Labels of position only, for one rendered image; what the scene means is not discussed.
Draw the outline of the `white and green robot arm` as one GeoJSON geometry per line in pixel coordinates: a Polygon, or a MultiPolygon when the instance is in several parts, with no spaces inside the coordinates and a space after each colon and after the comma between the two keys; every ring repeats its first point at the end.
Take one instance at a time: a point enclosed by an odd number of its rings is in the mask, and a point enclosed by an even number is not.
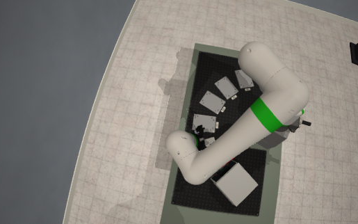
{"type": "Polygon", "coordinates": [[[294,133],[301,124],[311,126],[300,118],[309,101],[307,84],[267,44],[253,41],[244,45],[238,55],[238,64],[263,93],[251,107],[201,152],[204,138],[198,134],[177,129],[165,140],[167,151],[190,184],[204,183],[225,164],[274,131],[289,129],[294,133]]]}

